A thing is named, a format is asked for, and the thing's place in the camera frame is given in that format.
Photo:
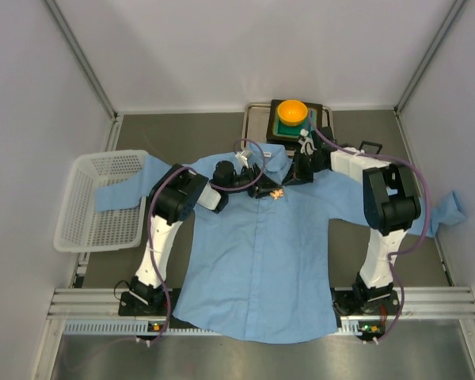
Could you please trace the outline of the red orange brooch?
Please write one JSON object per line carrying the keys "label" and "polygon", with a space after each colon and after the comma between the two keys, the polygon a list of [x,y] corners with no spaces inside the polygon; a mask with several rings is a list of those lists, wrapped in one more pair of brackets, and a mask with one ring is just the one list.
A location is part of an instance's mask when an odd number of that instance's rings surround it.
{"label": "red orange brooch", "polygon": [[272,197],[274,200],[277,200],[278,198],[283,197],[284,195],[284,190],[282,189],[276,189],[272,192],[269,193],[270,197]]}

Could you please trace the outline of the light blue button shirt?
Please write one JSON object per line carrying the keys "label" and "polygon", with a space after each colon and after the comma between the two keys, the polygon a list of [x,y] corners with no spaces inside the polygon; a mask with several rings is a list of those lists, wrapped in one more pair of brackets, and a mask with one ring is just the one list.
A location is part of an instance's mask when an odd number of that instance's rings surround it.
{"label": "light blue button shirt", "polygon": [[[248,149],[253,152],[250,165],[258,164],[284,195],[274,200],[233,193],[218,214],[195,206],[177,232],[167,264],[165,288],[182,290],[173,315],[224,336],[269,344],[295,344],[334,333],[337,324],[329,320],[329,223],[341,219],[368,226],[362,185],[325,169],[314,174],[312,183],[283,186],[294,157],[280,145],[253,144]],[[236,153],[182,166],[211,179],[220,161],[241,171]],[[152,187],[172,166],[147,156],[133,177],[96,190],[96,211],[133,208],[141,199],[151,203]],[[427,198],[418,199],[421,214],[407,234],[430,237],[440,225],[465,218],[454,194],[436,208]]]}

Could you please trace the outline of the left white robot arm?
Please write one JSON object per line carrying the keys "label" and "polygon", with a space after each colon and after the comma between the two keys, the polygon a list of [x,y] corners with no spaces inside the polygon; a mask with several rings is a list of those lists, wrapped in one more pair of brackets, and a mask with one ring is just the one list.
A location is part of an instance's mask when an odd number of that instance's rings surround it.
{"label": "left white robot arm", "polygon": [[148,242],[129,285],[131,297],[148,308],[163,306],[169,255],[182,223],[197,205],[218,214],[229,195],[239,192],[247,192],[254,199],[283,194],[282,186],[256,164],[244,164],[237,172],[232,162],[219,161],[211,179],[186,166],[172,166],[149,194]]}

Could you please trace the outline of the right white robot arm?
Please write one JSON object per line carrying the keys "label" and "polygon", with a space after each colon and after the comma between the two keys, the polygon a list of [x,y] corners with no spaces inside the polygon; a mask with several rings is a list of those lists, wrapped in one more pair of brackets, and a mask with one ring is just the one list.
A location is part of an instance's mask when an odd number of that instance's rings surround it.
{"label": "right white robot arm", "polygon": [[352,285],[351,305],[364,313],[385,302],[394,303],[392,253],[415,220],[421,206],[412,170],[380,154],[380,144],[363,141],[360,147],[338,147],[318,129],[303,128],[298,135],[294,158],[283,185],[300,185],[314,180],[325,169],[341,173],[362,185],[363,213],[370,227],[370,240],[363,266]]}

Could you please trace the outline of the small black brooch box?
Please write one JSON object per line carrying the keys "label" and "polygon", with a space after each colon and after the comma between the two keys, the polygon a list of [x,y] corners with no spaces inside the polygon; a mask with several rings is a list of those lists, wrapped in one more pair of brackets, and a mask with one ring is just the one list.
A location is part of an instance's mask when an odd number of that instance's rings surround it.
{"label": "small black brooch box", "polygon": [[359,150],[365,154],[380,154],[382,148],[383,145],[381,143],[366,140],[363,140],[359,145]]}

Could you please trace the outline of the green square plate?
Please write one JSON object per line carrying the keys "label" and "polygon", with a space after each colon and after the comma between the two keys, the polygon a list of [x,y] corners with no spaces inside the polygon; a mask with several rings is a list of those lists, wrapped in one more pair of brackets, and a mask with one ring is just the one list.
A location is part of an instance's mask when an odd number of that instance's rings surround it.
{"label": "green square plate", "polygon": [[281,123],[277,112],[275,111],[273,124],[272,124],[272,134],[277,137],[282,138],[295,138],[299,135],[300,131],[305,128],[308,131],[311,131],[313,128],[310,126],[310,121],[315,122],[318,117],[318,110],[315,108],[308,108],[308,116],[304,122],[297,127],[288,127]]}

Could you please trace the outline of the orange plastic bowl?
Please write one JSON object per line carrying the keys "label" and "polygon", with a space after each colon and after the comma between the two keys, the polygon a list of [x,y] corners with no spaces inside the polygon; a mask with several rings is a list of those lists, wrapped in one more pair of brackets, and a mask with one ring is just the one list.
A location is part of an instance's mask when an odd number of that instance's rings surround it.
{"label": "orange plastic bowl", "polygon": [[282,101],[278,105],[276,112],[281,123],[288,127],[297,127],[308,116],[307,106],[298,100]]}

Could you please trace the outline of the black square plate stack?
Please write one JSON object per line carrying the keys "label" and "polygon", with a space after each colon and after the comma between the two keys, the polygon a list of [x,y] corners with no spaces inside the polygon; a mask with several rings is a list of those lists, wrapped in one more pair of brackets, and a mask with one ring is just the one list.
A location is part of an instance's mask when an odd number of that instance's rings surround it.
{"label": "black square plate stack", "polygon": [[[271,108],[271,113],[270,113],[270,120],[269,120],[269,129],[267,133],[267,138],[268,141],[267,143],[275,143],[275,144],[280,144],[284,145],[287,149],[294,149],[295,146],[298,144],[298,136],[295,138],[282,138],[282,137],[277,137],[272,134],[272,124],[273,124],[273,118],[274,114],[276,112],[276,109],[278,105],[282,102],[282,100],[278,99],[273,99],[272,100],[272,108]],[[306,103],[307,108],[315,108],[319,112],[321,111],[321,106],[322,104],[315,104],[315,103]]]}

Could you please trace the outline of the silver metal tray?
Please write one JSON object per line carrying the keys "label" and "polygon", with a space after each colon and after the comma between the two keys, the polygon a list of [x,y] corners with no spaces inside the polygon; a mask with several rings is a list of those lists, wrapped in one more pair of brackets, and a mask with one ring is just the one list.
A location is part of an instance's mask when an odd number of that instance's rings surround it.
{"label": "silver metal tray", "polygon": [[[257,143],[266,143],[268,141],[267,133],[271,108],[271,101],[269,103],[248,104],[245,107],[241,137],[251,139]],[[321,106],[321,111],[317,112],[317,127],[327,138],[332,139],[334,137],[333,112],[324,105]]]}

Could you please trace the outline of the white plastic basket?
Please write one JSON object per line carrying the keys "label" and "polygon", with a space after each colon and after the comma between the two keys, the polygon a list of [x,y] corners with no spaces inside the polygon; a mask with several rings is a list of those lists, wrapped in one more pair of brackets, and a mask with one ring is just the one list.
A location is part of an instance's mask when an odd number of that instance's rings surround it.
{"label": "white plastic basket", "polygon": [[146,156],[144,150],[118,150],[85,154],[74,161],[55,229],[56,250],[93,253],[140,244],[146,201],[129,209],[98,212],[95,192],[133,177]]}

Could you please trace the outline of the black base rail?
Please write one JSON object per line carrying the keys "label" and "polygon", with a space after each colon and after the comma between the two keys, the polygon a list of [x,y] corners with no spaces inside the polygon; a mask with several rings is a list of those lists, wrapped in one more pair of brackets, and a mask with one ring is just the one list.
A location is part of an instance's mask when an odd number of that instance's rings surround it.
{"label": "black base rail", "polygon": [[[389,284],[378,290],[368,290],[357,283],[352,287],[330,287],[329,299],[332,311],[329,320],[341,325],[344,317],[371,316],[377,322],[375,328],[366,328],[366,332],[383,330],[387,317],[401,313],[400,291]],[[194,327],[189,321],[183,321],[173,315],[179,302],[180,288],[152,288],[141,283],[129,283],[128,289],[120,297],[118,315],[121,317],[157,317],[163,322],[155,322],[152,332],[160,332],[167,325],[187,329]]]}

